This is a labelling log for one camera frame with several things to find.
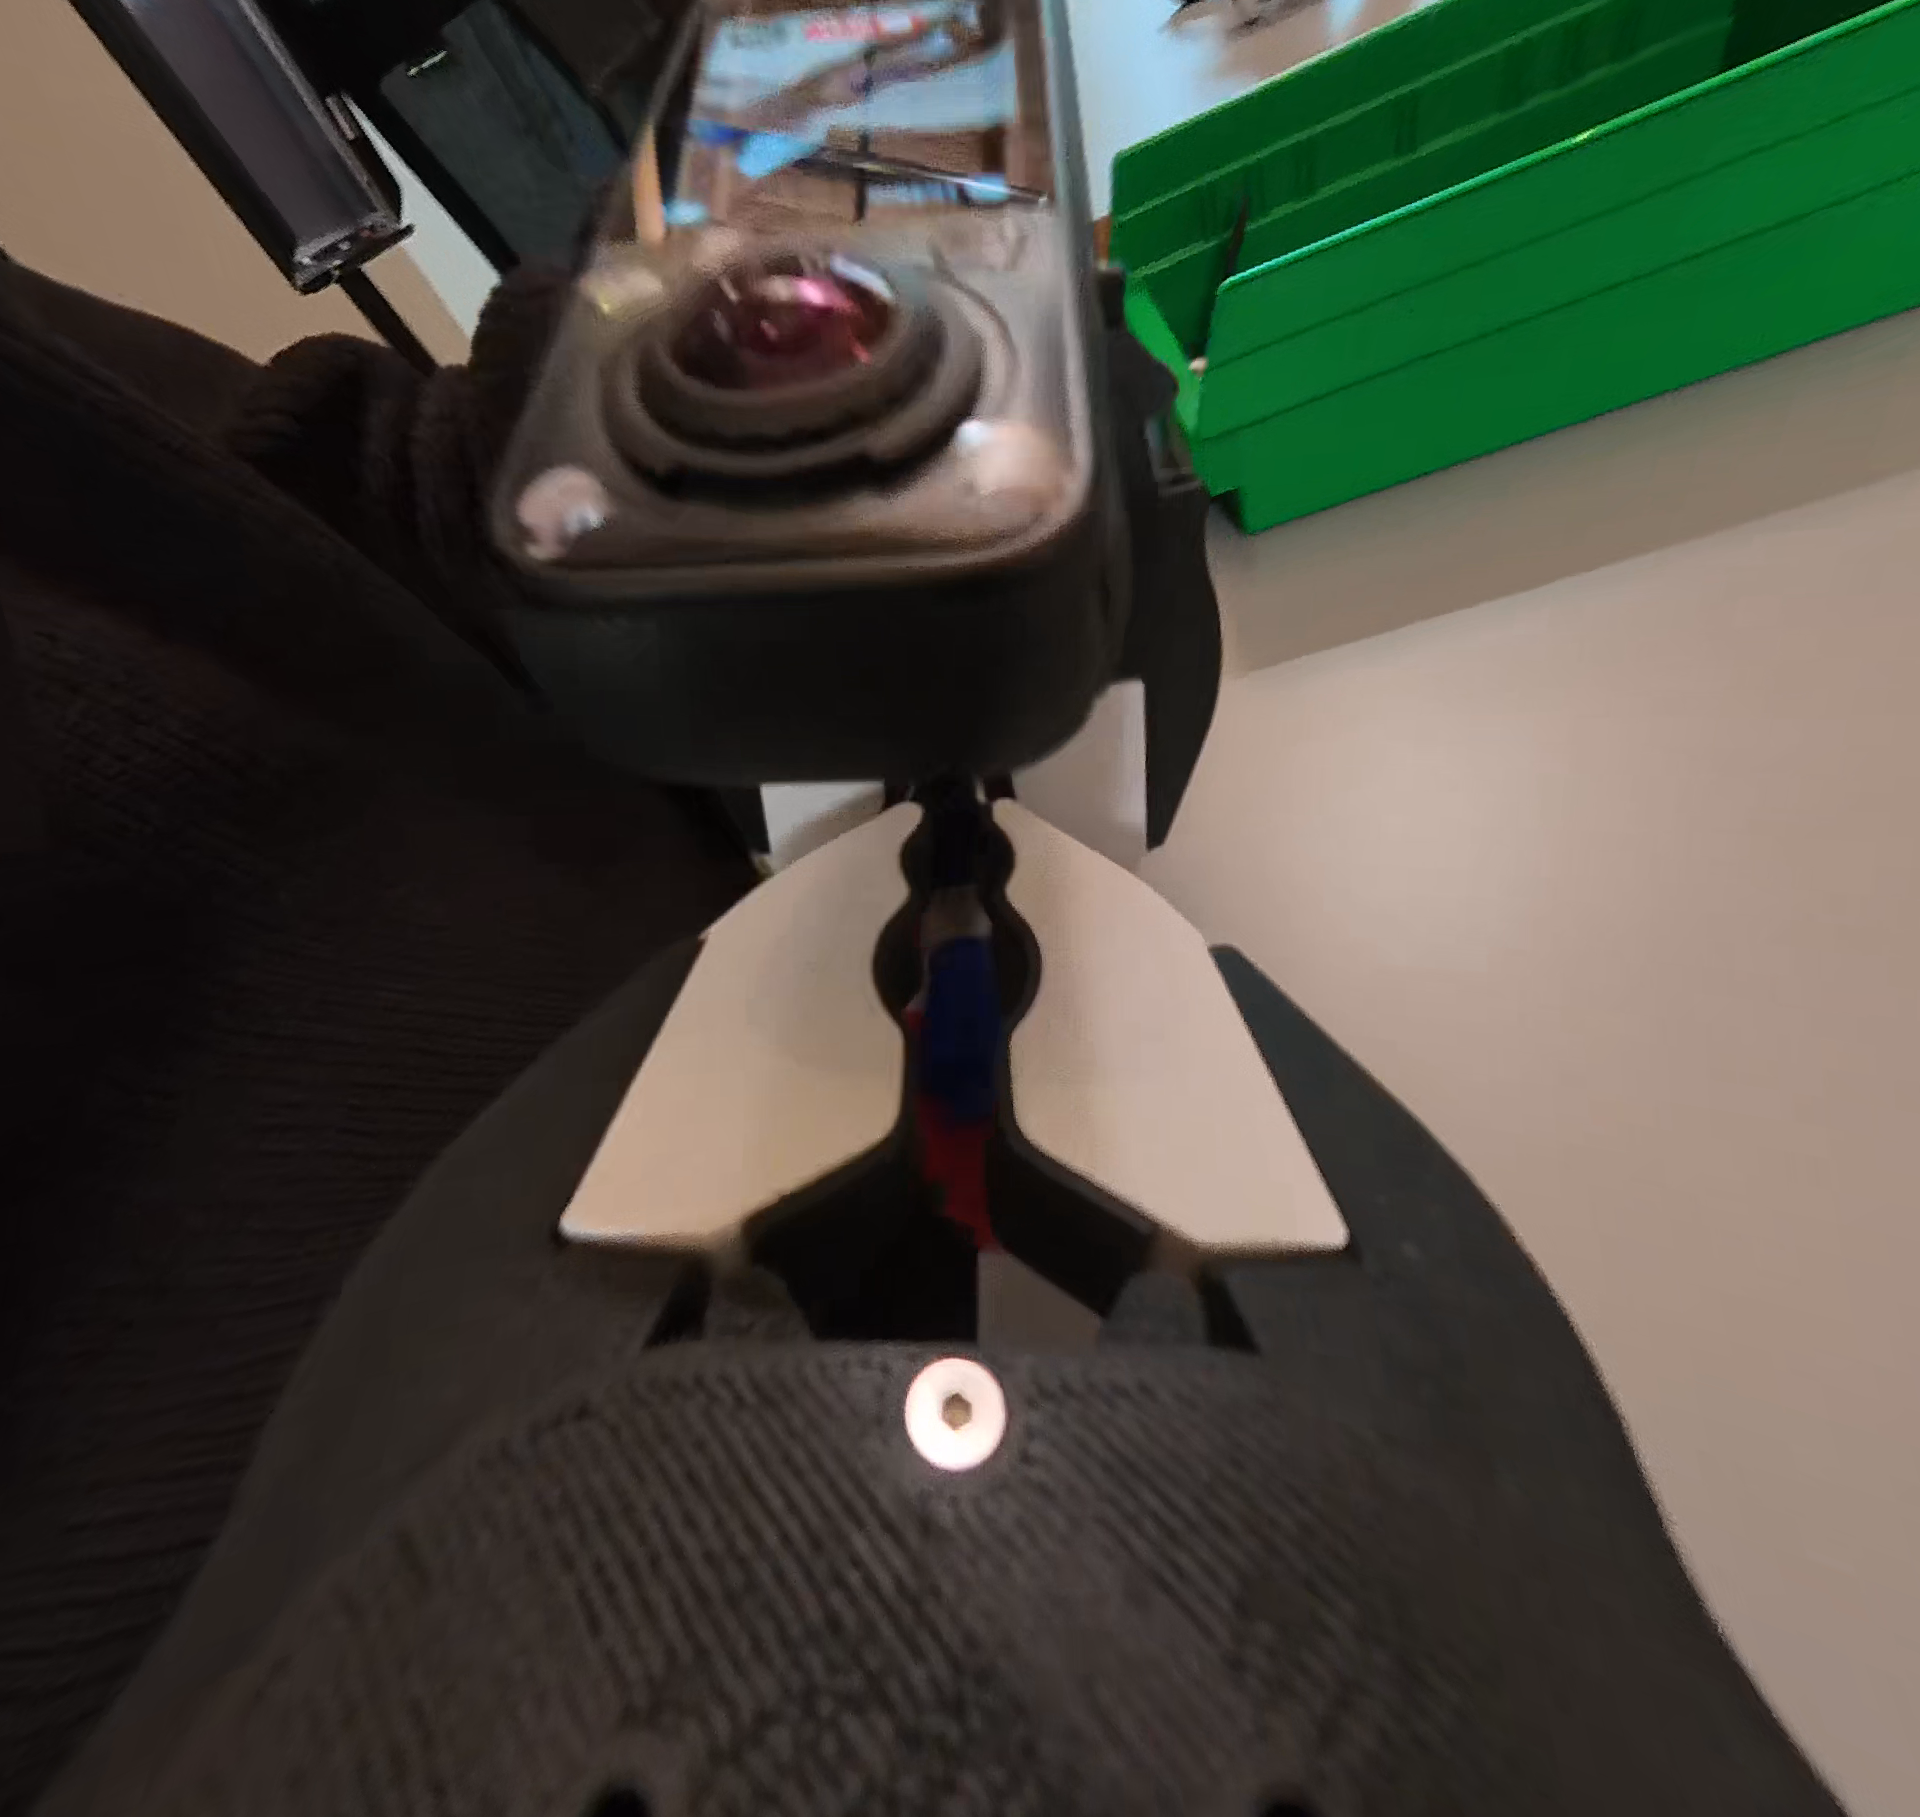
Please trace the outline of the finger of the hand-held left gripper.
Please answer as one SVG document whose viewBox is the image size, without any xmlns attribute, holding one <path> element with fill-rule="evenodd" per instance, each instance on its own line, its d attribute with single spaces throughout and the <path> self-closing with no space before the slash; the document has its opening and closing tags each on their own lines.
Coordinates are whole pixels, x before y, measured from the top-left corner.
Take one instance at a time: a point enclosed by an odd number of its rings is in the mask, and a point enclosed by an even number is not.
<svg viewBox="0 0 1920 1817">
<path fill-rule="evenodd" d="M 766 829 L 766 858 L 800 859 L 876 819 L 885 808 L 885 789 L 876 782 L 759 784 L 758 804 Z"/>
<path fill-rule="evenodd" d="M 1033 764 L 1033 814 L 1115 867 L 1144 858 L 1143 684 L 1120 680 L 1098 695 L 1063 746 Z"/>
</svg>

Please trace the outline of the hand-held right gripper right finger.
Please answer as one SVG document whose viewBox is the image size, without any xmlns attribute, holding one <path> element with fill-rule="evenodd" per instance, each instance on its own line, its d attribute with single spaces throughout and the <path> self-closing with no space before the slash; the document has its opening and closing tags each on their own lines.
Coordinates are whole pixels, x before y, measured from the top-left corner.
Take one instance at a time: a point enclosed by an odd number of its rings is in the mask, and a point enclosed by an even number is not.
<svg viewBox="0 0 1920 1817">
<path fill-rule="evenodd" d="M 1212 949 L 1136 872 L 1018 802 L 1004 899 L 1039 949 L 1010 1023 L 1039 1153 L 1198 1254 L 1338 1254 L 1350 1232 Z"/>
</svg>

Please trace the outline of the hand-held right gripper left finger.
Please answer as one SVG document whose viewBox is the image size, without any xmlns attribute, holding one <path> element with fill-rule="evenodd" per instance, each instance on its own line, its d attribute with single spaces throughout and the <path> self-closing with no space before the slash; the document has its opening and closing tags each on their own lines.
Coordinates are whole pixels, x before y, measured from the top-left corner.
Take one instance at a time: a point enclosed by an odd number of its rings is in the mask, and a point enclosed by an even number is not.
<svg viewBox="0 0 1920 1817">
<path fill-rule="evenodd" d="M 563 1205 L 565 1243 L 720 1252 L 887 1138 L 907 1043 L 874 951 L 908 899 L 916 825 L 914 806 L 887 808 L 707 927 Z"/>
</svg>

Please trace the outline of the blue dry erase marker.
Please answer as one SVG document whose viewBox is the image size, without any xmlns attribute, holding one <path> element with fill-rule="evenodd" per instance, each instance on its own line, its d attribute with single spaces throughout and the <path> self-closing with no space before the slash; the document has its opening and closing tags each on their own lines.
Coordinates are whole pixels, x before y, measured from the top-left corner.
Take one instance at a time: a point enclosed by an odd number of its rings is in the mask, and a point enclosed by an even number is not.
<svg viewBox="0 0 1920 1817">
<path fill-rule="evenodd" d="M 945 887 L 919 924 L 919 1088 L 959 1126 L 995 1108 L 1003 1036 L 991 924 L 978 893 Z"/>
</svg>

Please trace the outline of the green plastic box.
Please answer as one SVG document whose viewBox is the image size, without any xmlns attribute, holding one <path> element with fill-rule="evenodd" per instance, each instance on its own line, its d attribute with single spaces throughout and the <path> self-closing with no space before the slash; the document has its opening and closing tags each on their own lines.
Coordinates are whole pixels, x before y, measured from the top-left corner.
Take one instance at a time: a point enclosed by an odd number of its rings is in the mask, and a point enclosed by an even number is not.
<svg viewBox="0 0 1920 1817">
<path fill-rule="evenodd" d="M 1908 312 L 1917 0 L 1435 0 L 1120 151 L 1247 534 Z"/>
</svg>

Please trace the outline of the dark fabric panel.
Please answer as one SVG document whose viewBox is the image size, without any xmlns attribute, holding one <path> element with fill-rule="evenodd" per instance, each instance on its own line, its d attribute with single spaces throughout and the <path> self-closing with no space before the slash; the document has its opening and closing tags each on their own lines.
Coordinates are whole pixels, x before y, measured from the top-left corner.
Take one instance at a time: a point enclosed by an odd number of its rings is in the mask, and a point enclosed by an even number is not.
<svg viewBox="0 0 1920 1817">
<path fill-rule="evenodd" d="M 570 255 L 691 0 L 262 0 L 495 270 Z"/>
</svg>

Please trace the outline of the black aluminium frame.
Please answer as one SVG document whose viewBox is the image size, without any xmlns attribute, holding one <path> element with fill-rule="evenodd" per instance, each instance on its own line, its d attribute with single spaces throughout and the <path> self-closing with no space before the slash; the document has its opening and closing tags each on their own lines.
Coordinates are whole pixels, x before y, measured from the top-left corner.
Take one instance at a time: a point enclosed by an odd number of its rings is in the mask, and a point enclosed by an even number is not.
<svg viewBox="0 0 1920 1817">
<path fill-rule="evenodd" d="M 299 64 L 259 0 L 66 0 L 295 293 L 410 237 L 354 110 Z"/>
</svg>

